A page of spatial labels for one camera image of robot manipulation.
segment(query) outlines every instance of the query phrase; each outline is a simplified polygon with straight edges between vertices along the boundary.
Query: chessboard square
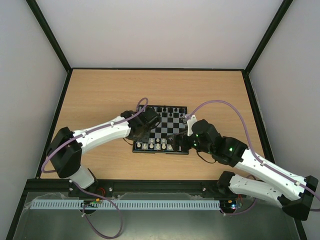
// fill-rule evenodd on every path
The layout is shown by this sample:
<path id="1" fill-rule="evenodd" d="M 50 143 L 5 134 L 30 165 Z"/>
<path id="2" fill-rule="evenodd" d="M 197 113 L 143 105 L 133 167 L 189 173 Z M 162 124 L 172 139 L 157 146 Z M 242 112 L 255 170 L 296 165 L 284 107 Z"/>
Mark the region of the chessboard square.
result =
<path id="1" fill-rule="evenodd" d="M 155 140 L 160 139 L 161 138 L 161 132 L 156 132 L 154 134 L 154 138 L 155 138 Z"/>

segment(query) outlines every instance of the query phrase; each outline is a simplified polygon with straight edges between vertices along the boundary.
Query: gray wall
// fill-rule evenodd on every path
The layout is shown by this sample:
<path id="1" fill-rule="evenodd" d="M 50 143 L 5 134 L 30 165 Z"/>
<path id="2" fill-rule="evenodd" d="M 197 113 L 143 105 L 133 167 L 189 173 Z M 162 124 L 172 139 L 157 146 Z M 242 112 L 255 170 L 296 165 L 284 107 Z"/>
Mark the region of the gray wall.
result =
<path id="1" fill-rule="evenodd" d="M 41 0 L 38 4 L 72 67 L 245 68 L 281 2 Z"/>
<path id="2" fill-rule="evenodd" d="M 293 1 L 250 74 L 276 163 L 318 179 L 319 9 L 318 0 Z M 320 208 L 316 199 L 313 207 Z M 320 213 L 311 213 L 303 226 L 309 239 L 319 239 Z"/>
<path id="3" fill-rule="evenodd" d="M 24 0 L 0 7 L 0 239 L 34 178 L 66 72 Z"/>

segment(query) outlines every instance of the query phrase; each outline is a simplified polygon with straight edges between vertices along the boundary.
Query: chessboard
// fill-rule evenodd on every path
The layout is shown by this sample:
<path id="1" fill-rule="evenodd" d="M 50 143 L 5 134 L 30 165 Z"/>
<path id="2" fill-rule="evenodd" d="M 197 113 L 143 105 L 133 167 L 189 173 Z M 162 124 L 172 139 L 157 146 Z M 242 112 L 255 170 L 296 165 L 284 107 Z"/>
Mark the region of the chessboard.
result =
<path id="1" fill-rule="evenodd" d="M 179 134 L 187 130 L 186 124 L 182 119 L 187 114 L 186 106 L 163 106 L 148 105 L 147 108 L 153 108 L 161 117 L 161 122 L 150 131 L 148 143 L 133 142 L 132 152 L 134 153 L 166 153 L 166 154 L 189 154 L 189 151 L 174 151 L 172 146 L 167 143 L 166 136 Z"/>

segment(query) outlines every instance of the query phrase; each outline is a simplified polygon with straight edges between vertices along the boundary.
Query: wooden tabletop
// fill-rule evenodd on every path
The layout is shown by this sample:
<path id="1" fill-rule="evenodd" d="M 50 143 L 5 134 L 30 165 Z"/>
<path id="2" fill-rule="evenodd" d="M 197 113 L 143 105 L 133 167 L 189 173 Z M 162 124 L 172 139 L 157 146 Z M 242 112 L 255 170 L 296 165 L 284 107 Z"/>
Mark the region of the wooden tabletop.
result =
<path id="1" fill-rule="evenodd" d="M 125 110 L 135 110 L 138 101 L 150 105 L 187 106 L 191 113 L 209 100 L 224 100 L 242 114 L 257 153 L 263 156 L 257 127 L 240 71 L 171 70 L 73 70 L 55 129 L 81 130 L 110 121 Z M 222 136 L 248 143 L 237 114 L 228 106 L 212 103 L 201 108 L 198 120 L 206 119 Z M 202 156 L 212 161 L 211 156 Z M 97 179 L 121 180 L 217 180 L 223 171 L 245 172 L 219 163 L 208 164 L 196 151 L 189 155 L 132 153 L 132 146 L 116 139 L 82 156 L 81 164 Z M 53 169 L 49 163 L 46 170 Z M 56 173 L 41 178 L 58 178 Z"/>

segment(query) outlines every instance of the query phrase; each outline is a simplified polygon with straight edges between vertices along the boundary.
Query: black metal frame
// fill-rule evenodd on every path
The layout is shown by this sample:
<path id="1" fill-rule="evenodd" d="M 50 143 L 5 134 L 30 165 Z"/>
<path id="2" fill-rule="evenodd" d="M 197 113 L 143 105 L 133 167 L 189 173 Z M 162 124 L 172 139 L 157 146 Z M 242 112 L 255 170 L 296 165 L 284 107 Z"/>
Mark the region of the black metal frame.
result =
<path id="1" fill-rule="evenodd" d="M 72 68 L 70 64 L 68 63 L 68 60 L 66 59 L 62 49 L 60 48 L 53 32 L 51 31 L 44 15 L 42 14 L 36 0 L 26 0 L 28 3 L 30 9 L 32 10 L 34 16 L 38 20 L 43 32 L 47 36 L 50 44 L 52 45 L 54 51 L 56 52 L 58 58 L 60 59 L 62 65 L 64 66 L 67 77 L 63 86 L 63 90 L 58 102 L 58 106 L 56 108 L 51 128 L 48 134 L 48 138 L 45 144 L 45 148 L 38 166 L 38 170 L 36 172 L 36 178 L 35 179 L 28 179 L 25 185 L 25 188 L 23 190 L 21 199 L 19 201 L 19 204 L 17 206 L 14 218 L 12 220 L 7 240 L 10 240 L 13 238 L 15 234 L 16 227 L 19 222 L 20 214 L 23 210 L 23 207 L 25 205 L 26 197 L 28 192 L 68 192 L 69 191 L 69 182 L 64 179 L 39 179 L 41 174 L 41 165 L 43 164 L 46 153 L 45 149 L 49 146 L 54 130 L 56 128 L 56 124 L 59 118 L 59 114 L 62 108 L 62 104 L 67 92 L 67 88 L 69 85 L 69 81 L 73 72 L 73 69 L 96 69 L 96 70 L 160 70 L 160 71 L 241 71 L 244 84 L 246 87 L 246 91 L 248 94 L 249 102 L 251 105 L 253 117 L 257 126 L 257 131 L 259 134 L 259 138 L 261 141 L 261 145 L 263 148 L 264 156 L 271 162 L 274 161 L 274 157 L 272 154 L 272 150 L 270 147 L 270 143 L 268 141 L 268 136 L 266 134 L 264 122 L 259 110 L 259 106 L 257 103 L 257 99 L 249 78 L 249 73 L 253 69 L 254 65 L 256 64 L 258 58 L 262 54 L 263 50 L 265 49 L 266 45 L 268 44 L 270 38 L 272 37 L 273 33 L 277 29 L 277 26 L 279 25 L 280 21 L 284 17 L 285 13 L 287 12 L 289 6 L 293 2 L 293 0 L 283 0 L 281 6 L 279 7 L 276 15 L 274 16 L 272 22 L 270 23 L 267 31 L 265 32 L 263 38 L 261 39 L 259 45 L 257 46 L 257 49 L 255 50 L 251 60 L 249 61 L 246 69 L 224 69 L 224 68 L 130 68 L 130 67 L 112 67 L 112 68 L 92 68 L 92 67 L 75 67 Z M 212 184 L 216 183 L 217 181 L 201 181 L 201 180 L 191 180 L 191 181 L 170 181 L 170 180 L 99 180 L 99 182 L 103 182 L 106 186 L 110 185 L 112 187 L 113 191 L 112 194 L 121 194 L 125 192 L 153 192 L 153 193 L 172 193 L 172 192 L 180 192 L 180 193 L 188 193 L 188 194 L 196 194 L 201 195 L 204 197 L 216 197 L 218 199 L 223 199 L 221 195 L 218 193 L 215 193 L 215 195 L 212 195 L 213 193 L 210 193 L 208 191 L 203 191 L 203 188 L 208 188 L 209 186 L 212 186 Z M 300 239 L 306 240 L 306 234 L 304 231 L 304 228 L 302 226 L 301 221 L 295 220 L 295 224 L 297 227 L 298 234 L 300 236 Z"/>

